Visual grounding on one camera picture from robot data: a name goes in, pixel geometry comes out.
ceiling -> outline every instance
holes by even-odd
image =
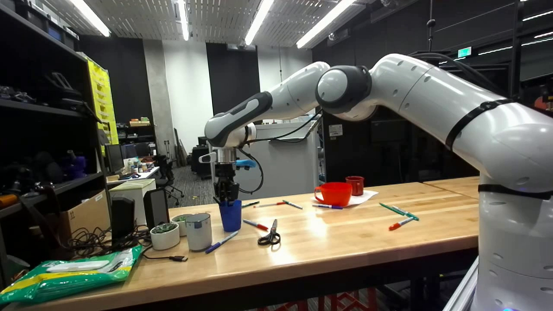
[[[118,38],[182,39],[173,3],[177,0],[87,0]],[[244,36],[262,0],[187,0],[191,39],[210,43],[244,43]],[[339,0],[275,0],[255,45],[296,46]],[[306,48],[315,46],[331,31],[363,12],[376,0],[357,0],[329,31],[317,36]],[[42,0],[73,31],[101,36],[70,0]]]

cardboard box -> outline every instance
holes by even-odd
[[[59,238],[63,241],[70,241],[73,231],[82,228],[87,228],[89,231],[94,231],[96,228],[111,228],[106,190],[61,214]]]

white cup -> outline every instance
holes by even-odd
[[[184,221],[187,240],[189,240],[189,250],[201,252],[211,245],[211,214],[199,212],[191,214]]]

wooden tabletop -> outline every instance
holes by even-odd
[[[313,276],[389,260],[426,257],[478,247],[478,198],[424,183],[370,186],[379,191],[365,203],[350,209],[313,207],[313,193],[262,198],[262,203],[291,200],[289,205],[246,207],[244,217],[267,226],[279,219],[279,250],[260,247],[265,231],[244,224],[241,233],[211,254],[189,252],[187,238],[165,252],[187,254],[189,262],[141,259],[130,281],[77,297],[42,304],[52,309],[123,307],[218,290],[263,285],[270,281]],[[421,217],[396,231],[389,226],[402,216],[379,202],[403,207]],[[211,212],[213,240],[222,240],[218,205],[172,209]]]
[[[434,179],[426,181],[426,184],[438,186],[448,191],[469,195],[469,197],[479,197],[479,176],[467,176],[467,178],[452,178],[452,179]]]

chair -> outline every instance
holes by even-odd
[[[173,159],[168,155],[156,155],[154,164],[160,165],[160,178],[156,178],[156,186],[165,188],[168,193],[168,198],[175,200],[175,205],[180,203],[179,197],[186,197],[186,193],[173,186],[175,174],[173,174]]]

